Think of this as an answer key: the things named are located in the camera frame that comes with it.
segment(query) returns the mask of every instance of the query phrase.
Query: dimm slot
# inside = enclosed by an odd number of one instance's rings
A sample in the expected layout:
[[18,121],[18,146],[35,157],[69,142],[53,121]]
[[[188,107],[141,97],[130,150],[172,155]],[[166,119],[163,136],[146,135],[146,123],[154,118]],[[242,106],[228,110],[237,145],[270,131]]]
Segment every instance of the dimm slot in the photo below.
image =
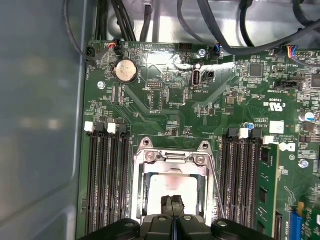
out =
[[107,225],[112,224],[115,221],[115,210],[116,210],[116,188],[117,188],[117,171],[118,171],[118,147],[119,147],[119,133],[111,135],[109,138],[109,154],[108,154],[108,203],[107,203]]
[[98,137],[93,133],[90,136],[88,186],[87,186],[87,209],[85,233],[90,234],[94,230],[94,207],[95,207],[95,180],[97,164]]
[[105,189],[106,189],[106,177],[108,170],[108,137],[103,135],[101,137],[99,148],[99,169],[98,169],[98,198],[97,198],[97,228],[101,229],[105,227],[104,213],[105,213]]
[[128,160],[129,160],[129,139],[126,134],[120,137],[121,147],[119,157],[119,220],[126,217],[126,199],[127,199],[127,184],[128,184]]

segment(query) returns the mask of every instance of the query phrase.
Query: chip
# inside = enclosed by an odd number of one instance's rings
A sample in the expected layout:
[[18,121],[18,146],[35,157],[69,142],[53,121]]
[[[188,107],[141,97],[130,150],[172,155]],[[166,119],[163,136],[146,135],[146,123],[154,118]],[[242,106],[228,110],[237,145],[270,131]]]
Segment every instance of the chip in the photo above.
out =
[[267,193],[268,191],[263,189],[262,187],[260,187],[260,190],[259,190],[259,198],[260,198],[260,201],[263,202],[263,203],[266,203],[267,202]]
[[316,89],[320,89],[320,74],[312,75],[311,87],[316,88]]
[[262,64],[250,65],[250,77],[262,77],[263,66]]
[[227,96],[226,97],[226,104],[235,104],[235,98],[233,96]]
[[233,107],[226,107],[225,108],[225,112],[227,113],[227,114],[233,114],[234,113],[234,108]]

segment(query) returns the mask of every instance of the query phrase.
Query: capacitor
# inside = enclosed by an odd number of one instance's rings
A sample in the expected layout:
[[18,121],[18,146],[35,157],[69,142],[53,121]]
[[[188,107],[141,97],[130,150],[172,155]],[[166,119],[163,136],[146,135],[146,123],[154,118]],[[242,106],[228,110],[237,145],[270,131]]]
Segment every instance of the capacitor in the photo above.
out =
[[255,129],[255,124],[253,124],[252,122],[245,122],[243,124],[243,127],[249,130]]
[[315,120],[315,115],[312,112],[303,112],[299,116],[301,122],[312,122]]

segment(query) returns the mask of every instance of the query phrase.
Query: ram slot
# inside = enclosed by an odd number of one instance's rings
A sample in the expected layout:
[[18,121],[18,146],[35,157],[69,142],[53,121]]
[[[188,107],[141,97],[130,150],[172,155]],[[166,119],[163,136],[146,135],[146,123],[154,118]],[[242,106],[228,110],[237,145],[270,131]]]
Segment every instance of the ram slot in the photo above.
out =
[[87,208],[85,216],[85,233],[90,234],[95,231],[94,210],[95,210],[95,191],[97,179],[97,153],[98,137],[93,133],[90,135],[89,146],[89,167],[88,167],[88,185],[87,185]]
[[246,194],[247,183],[246,183],[246,176],[247,176],[247,161],[248,161],[248,150],[249,146],[246,142],[247,140],[240,140],[239,141],[239,153],[238,153],[238,164],[236,166],[237,169],[237,204],[238,204],[238,212],[237,212],[237,223],[243,225],[244,219],[246,216],[246,207],[244,205],[244,195]]
[[231,170],[230,172],[231,174],[231,178],[230,178],[230,218],[229,220],[232,220],[234,222],[237,221],[237,196],[238,196],[238,169],[237,169],[237,165],[241,160],[241,155],[238,154],[239,153],[239,149],[240,149],[240,144],[238,142],[235,142],[233,144],[233,152],[232,152],[232,160],[231,160]]
[[107,216],[106,225],[110,225],[115,222],[115,211],[117,207],[117,172],[118,172],[118,147],[119,147],[119,133],[111,135],[109,137],[108,144],[108,201],[107,201]]
[[247,175],[247,186],[248,192],[245,194],[245,204],[246,204],[246,219],[245,226],[248,228],[253,228],[254,226],[254,213],[255,213],[255,196],[256,196],[256,186],[257,186],[257,170],[258,170],[258,156],[260,152],[260,147],[257,142],[252,142],[249,148],[249,161],[247,164],[248,175]]
[[105,196],[106,196],[106,177],[108,171],[108,137],[101,136],[99,156],[98,156],[98,198],[97,198],[97,228],[105,227]]
[[128,161],[129,161],[129,138],[127,135],[120,137],[119,141],[119,206],[118,220],[126,217],[126,200],[127,200],[127,184],[128,184]]
[[[221,194],[221,200],[223,209],[226,211],[227,208],[227,190],[226,190],[226,175],[227,175],[227,156],[228,156],[229,142],[226,136],[222,136],[222,150],[220,155],[220,178],[219,178],[219,189]],[[222,213],[218,211],[219,218],[222,217]]]

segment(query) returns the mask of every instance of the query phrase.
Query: integrated circuit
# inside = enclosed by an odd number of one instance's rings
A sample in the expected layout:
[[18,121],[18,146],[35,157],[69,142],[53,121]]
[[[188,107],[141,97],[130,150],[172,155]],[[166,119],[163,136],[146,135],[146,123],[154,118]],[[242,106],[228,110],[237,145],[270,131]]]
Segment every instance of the integrated circuit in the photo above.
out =
[[320,89],[320,74],[312,75],[311,88]]
[[251,64],[249,75],[250,77],[262,77],[264,66],[262,64]]

